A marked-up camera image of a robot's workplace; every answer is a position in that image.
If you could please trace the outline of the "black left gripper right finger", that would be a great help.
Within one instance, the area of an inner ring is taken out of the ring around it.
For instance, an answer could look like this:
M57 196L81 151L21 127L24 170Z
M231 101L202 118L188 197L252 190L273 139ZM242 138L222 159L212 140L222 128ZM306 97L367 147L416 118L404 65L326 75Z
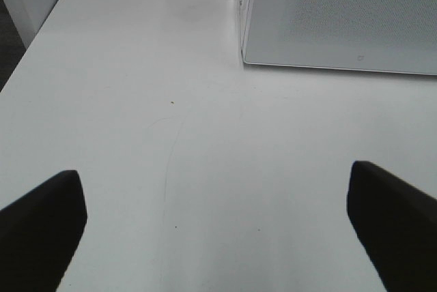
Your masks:
M353 163L348 218L387 291L436 290L436 199L368 161Z

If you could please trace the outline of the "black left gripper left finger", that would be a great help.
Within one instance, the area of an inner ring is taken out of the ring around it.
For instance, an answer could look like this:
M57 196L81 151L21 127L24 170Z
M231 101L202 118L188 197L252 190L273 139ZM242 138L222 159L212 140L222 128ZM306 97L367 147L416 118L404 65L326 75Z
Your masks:
M56 291L87 223L76 170L61 171L1 210L1 290Z

